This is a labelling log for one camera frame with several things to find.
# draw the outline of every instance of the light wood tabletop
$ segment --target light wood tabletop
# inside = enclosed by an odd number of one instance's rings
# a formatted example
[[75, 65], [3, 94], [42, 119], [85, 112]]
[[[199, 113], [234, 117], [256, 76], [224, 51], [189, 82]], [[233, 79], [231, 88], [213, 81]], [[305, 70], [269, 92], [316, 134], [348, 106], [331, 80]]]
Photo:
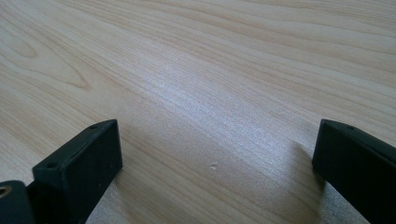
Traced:
[[366, 223], [311, 160], [321, 119], [396, 146], [396, 2], [0, 1], [0, 182], [107, 119], [89, 223]]

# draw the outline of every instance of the black object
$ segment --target black object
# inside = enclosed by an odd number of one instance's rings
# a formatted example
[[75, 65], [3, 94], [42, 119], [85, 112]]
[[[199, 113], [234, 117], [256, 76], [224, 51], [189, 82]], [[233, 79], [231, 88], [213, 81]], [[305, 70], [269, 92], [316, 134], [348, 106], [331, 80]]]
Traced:
[[395, 147], [323, 119], [312, 164], [368, 221], [396, 223]]
[[33, 168], [0, 183], [0, 223], [84, 223], [122, 167], [118, 123], [85, 129]]

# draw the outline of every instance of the wood grain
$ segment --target wood grain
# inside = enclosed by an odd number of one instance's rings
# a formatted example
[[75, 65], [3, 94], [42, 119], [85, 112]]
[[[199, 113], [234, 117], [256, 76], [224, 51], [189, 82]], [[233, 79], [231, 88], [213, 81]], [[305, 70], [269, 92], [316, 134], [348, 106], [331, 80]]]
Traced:
[[314, 176], [321, 119], [396, 146], [390, 0], [0, 1], [0, 181], [120, 125], [89, 223], [365, 223]]

